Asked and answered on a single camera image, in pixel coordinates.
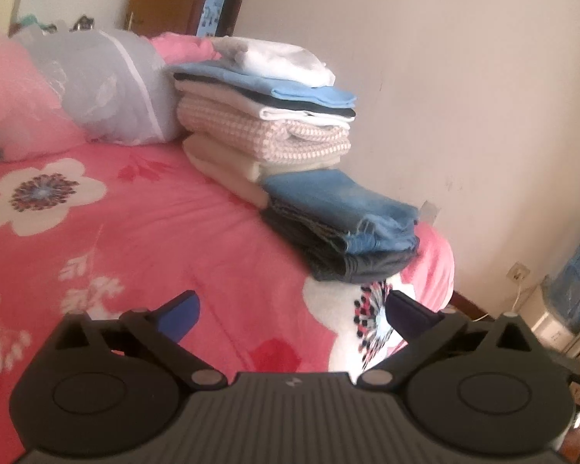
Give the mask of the blue denim jeans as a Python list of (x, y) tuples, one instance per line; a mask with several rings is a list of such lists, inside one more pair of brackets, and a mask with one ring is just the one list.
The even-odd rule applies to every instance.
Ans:
[(418, 246), (418, 210), (360, 186), (342, 171), (320, 169), (265, 178), (270, 205), (316, 227), (344, 254), (405, 251)]

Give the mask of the stack of folded pink clothes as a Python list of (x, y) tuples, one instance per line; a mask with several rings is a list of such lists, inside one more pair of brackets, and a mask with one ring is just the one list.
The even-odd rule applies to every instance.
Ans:
[(332, 168), (350, 151), (352, 99), (335, 102), (333, 74), (309, 50), (171, 32), (152, 43), (175, 69), (186, 157), (243, 200), (264, 208), (264, 178)]

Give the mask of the white water dispenser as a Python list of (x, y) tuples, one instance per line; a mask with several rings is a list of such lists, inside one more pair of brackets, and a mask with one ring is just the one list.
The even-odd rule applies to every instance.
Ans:
[(547, 348), (564, 351), (580, 336), (580, 244), (554, 279), (542, 285), (547, 316), (533, 327)]

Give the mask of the red floral bed blanket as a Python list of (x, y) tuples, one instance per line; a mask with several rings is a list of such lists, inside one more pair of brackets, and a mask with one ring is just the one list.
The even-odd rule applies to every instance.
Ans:
[[(85, 145), (0, 164), (0, 463), (384, 463), (402, 454), (400, 399), (358, 377), (402, 348), (399, 290), (439, 312), (452, 249), (415, 228), (417, 257), (384, 281), (319, 282), (251, 203), (178, 146)], [(68, 314), (118, 319), (184, 291), (200, 317), (180, 345), (227, 377), (152, 440), (117, 455), (26, 451), (9, 400)]]

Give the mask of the pink floral duvet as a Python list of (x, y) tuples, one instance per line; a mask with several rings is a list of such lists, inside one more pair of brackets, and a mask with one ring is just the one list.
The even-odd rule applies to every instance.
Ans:
[(172, 32), (57, 31), (0, 37), (0, 162), (83, 143), (141, 146), (180, 135), (174, 65), (212, 60), (212, 41)]

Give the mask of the white wall socket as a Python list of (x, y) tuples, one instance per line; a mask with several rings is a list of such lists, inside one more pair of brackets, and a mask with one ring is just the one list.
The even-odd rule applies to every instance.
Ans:
[(521, 262), (515, 262), (507, 271), (506, 278), (514, 284), (521, 284), (528, 275), (530, 275), (530, 269)]

